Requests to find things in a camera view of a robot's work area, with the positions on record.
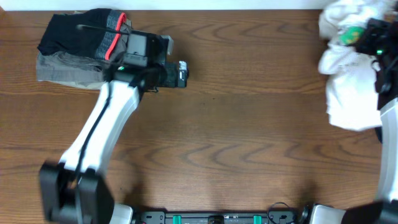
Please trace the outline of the white t-shirt with green print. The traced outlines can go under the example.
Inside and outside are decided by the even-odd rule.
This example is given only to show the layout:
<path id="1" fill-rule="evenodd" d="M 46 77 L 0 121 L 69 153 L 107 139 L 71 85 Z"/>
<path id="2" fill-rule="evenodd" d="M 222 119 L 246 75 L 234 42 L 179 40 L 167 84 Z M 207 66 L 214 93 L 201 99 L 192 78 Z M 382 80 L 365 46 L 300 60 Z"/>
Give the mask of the white t-shirt with green print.
<path id="1" fill-rule="evenodd" d="M 318 71 L 328 75 L 326 112 L 329 123 L 351 131 L 381 126 L 374 83 L 374 57 L 357 53 L 352 46 L 364 33 L 371 18 L 383 19 L 392 1 L 339 0 L 324 8 L 319 33 L 328 41 Z"/>

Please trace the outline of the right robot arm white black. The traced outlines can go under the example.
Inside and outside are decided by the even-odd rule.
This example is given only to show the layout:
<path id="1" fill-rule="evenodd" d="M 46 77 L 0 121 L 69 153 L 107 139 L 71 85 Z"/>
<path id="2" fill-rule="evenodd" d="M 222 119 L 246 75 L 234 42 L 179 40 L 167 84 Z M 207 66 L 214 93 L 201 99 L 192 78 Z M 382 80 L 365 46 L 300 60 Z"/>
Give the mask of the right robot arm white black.
<path id="1" fill-rule="evenodd" d="M 347 210 L 315 205 L 308 222 L 397 224 L 397 19 L 370 19 L 354 47 L 359 53 L 375 56 L 380 67 L 375 87 L 382 121 L 382 157 L 376 200 Z"/>

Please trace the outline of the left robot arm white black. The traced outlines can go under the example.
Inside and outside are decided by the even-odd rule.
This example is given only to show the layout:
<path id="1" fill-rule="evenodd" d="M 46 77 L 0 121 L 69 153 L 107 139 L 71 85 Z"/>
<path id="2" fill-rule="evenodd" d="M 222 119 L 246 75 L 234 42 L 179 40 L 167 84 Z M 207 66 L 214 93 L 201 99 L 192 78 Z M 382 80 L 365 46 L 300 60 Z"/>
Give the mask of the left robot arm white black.
<path id="1" fill-rule="evenodd" d="M 44 217 L 56 223 L 131 223 L 134 210 L 116 203 L 106 185 L 113 149 L 143 94 L 185 88 L 187 62 L 147 66 L 114 63 L 105 71 L 98 100 L 83 129 L 58 163 L 43 163 Z"/>

